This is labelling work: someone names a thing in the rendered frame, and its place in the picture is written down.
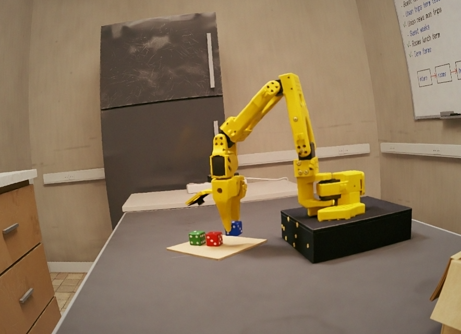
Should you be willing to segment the blue die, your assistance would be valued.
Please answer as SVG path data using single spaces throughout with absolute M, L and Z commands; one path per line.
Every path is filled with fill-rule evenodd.
M 242 234 L 242 221 L 231 221 L 232 224 L 231 224 L 231 231 L 230 232 L 227 232 L 225 230 L 225 235 L 226 236 L 239 236 L 240 234 Z

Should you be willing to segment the red die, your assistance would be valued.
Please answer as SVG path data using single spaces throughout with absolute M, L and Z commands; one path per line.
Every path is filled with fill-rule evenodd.
M 209 232 L 205 235 L 207 246 L 220 246 L 223 244 L 222 232 Z

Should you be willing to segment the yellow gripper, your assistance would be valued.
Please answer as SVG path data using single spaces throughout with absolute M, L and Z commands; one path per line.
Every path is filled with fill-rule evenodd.
M 230 232 L 231 221 L 239 221 L 240 218 L 240 199 L 246 196 L 247 184 L 243 180 L 245 180 L 244 176 L 234 176 L 234 174 L 228 178 L 214 178 L 211 181 L 211 189 L 198 192 L 186 202 L 186 205 L 197 203 L 200 206 L 205 202 L 203 198 L 212 193 L 224 228 Z

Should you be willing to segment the green die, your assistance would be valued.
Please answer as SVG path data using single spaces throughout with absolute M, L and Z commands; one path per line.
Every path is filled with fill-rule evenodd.
M 204 231 L 193 231 L 189 233 L 189 242 L 190 245 L 201 246 L 206 243 L 205 232 Z

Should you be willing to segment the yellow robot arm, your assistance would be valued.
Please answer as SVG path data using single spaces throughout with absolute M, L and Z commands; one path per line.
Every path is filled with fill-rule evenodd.
M 298 159 L 294 160 L 298 203 L 308 208 L 309 216 L 318 215 L 319 221 L 350 219 L 364 214 L 365 205 L 360 203 L 361 173 L 344 171 L 318 174 L 316 144 L 299 78 L 293 73 L 280 75 L 279 78 L 268 82 L 237 117 L 229 117 L 222 124 L 222 131 L 213 140 L 211 178 L 228 178 L 236 172 L 237 142 L 244 141 L 258 122 L 285 96 L 298 154 Z M 320 199 L 314 197 L 315 181 L 319 181 L 316 191 Z

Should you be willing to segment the beige flat mat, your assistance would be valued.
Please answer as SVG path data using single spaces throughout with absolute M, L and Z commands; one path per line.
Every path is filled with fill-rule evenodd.
M 207 242 L 201 246 L 198 246 L 190 245 L 190 242 L 186 242 L 166 248 L 166 250 L 220 261 L 265 242 L 267 242 L 265 239 L 253 239 L 223 235 L 223 244 L 220 246 L 207 246 Z

